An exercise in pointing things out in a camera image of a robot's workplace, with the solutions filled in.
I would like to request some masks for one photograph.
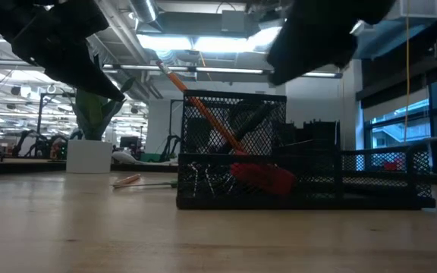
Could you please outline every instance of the wooden table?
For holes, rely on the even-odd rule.
[[[131,174],[0,176],[0,272],[437,272],[437,209],[178,211]]]

